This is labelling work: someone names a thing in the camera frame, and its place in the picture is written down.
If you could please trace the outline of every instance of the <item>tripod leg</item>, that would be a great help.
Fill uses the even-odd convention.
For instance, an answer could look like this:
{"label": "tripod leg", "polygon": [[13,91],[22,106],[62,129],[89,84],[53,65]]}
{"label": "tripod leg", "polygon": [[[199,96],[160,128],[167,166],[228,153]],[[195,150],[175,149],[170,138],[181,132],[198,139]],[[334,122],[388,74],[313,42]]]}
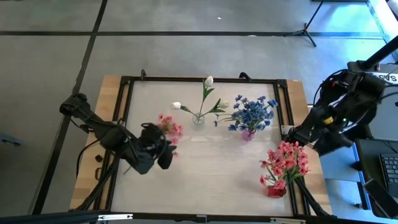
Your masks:
{"label": "tripod leg", "polygon": [[311,40],[312,44],[314,47],[317,47],[317,44],[315,43],[315,41],[313,41],[311,34],[308,31],[304,31],[304,34]]}
{"label": "tripod leg", "polygon": [[284,37],[290,37],[290,36],[293,36],[293,35],[304,35],[304,30],[299,30],[299,31],[296,31],[296,32],[293,32],[293,33],[285,34]]}

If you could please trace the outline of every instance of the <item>concrete floor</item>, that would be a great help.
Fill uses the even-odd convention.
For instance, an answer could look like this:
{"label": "concrete floor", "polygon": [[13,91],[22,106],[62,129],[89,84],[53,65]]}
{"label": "concrete floor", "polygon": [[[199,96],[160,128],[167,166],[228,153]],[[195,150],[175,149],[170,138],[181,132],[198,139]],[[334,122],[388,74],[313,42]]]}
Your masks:
{"label": "concrete floor", "polygon": [[[108,1],[99,30],[288,32],[301,29],[317,4],[309,0],[114,0]],[[91,31],[100,5],[100,0],[0,1],[0,31]],[[310,31],[375,33],[379,28],[365,3],[325,3]],[[58,107],[72,90],[88,39],[0,35],[0,132],[24,141],[21,147],[0,144],[0,217],[30,212],[62,118]],[[304,37],[97,37],[81,92],[94,107],[104,75],[138,75],[142,68],[148,75],[192,77],[236,77],[244,71],[253,78],[303,80],[311,103],[325,77],[349,61],[368,58],[385,44],[382,35],[331,35],[315,41],[317,48]],[[68,210],[76,157],[85,141],[86,134],[71,125],[45,213]],[[336,187],[339,184],[345,183],[328,182],[335,215],[364,217],[362,210],[339,209],[347,206],[344,198],[359,202],[355,194],[339,190],[345,189]]]}

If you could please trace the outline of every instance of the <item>glass vase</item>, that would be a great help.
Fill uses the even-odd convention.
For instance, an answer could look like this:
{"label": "glass vase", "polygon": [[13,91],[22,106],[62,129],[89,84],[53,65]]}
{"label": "glass vase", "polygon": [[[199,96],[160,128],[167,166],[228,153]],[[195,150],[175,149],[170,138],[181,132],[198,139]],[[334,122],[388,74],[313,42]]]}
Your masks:
{"label": "glass vase", "polygon": [[251,141],[254,139],[254,134],[256,133],[256,130],[245,130],[242,133],[242,137],[246,141]]}
{"label": "glass vase", "polygon": [[195,115],[192,116],[192,123],[193,123],[194,127],[201,128],[201,127],[203,127],[203,125],[205,125],[206,119],[204,116],[201,116],[200,118],[198,118],[198,117],[199,117],[199,113],[195,113]]}
{"label": "glass vase", "polygon": [[286,194],[286,188],[283,188],[281,190],[281,189],[275,189],[275,186],[267,186],[266,193],[268,197],[281,198]]}

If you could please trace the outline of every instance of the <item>white flower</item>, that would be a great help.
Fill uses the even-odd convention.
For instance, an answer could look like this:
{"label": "white flower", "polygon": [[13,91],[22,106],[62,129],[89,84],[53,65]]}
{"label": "white flower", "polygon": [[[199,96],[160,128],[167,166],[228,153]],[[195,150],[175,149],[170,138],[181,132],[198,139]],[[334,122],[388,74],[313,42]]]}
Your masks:
{"label": "white flower", "polygon": [[171,107],[173,110],[178,110],[178,109],[181,108],[181,103],[180,103],[180,102],[174,102],[174,103],[172,103],[172,104],[170,105],[170,107]]}
{"label": "white flower", "polygon": [[229,107],[229,102],[228,100],[222,101],[219,103],[218,107],[220,107],[221,109],[225,109],[227,107]]}
{"label": "white flower", "polygon": [[207,77],[206,81],[205,81],[205,86],[206,87],[211,87],[213,85],[213,77],[209,76]]}

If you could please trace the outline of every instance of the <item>clear glass vase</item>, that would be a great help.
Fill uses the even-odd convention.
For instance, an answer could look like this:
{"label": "clear glass vase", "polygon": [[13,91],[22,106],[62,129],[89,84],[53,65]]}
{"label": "clear glass vase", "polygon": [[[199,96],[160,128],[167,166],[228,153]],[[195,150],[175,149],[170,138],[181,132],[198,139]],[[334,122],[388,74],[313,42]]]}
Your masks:
{"label": "clear glass vase", "polygon": [[201,127],[203,127],[203,125],[205,125],[206,119],[204,116],[201,116],[200,118],[198,118],[198,117],[199,117],[199,113],[195,113],[195,115],[192,116],[192,123],[193,123],[194,127],[201,128]]}
{"label": "clear glass vase", "polygon": [[252,139],[254,139],[254,134],[256,133],[256,130],[245,130],[242,133],[242,137],[244,140],[246,141],[251,141]]}

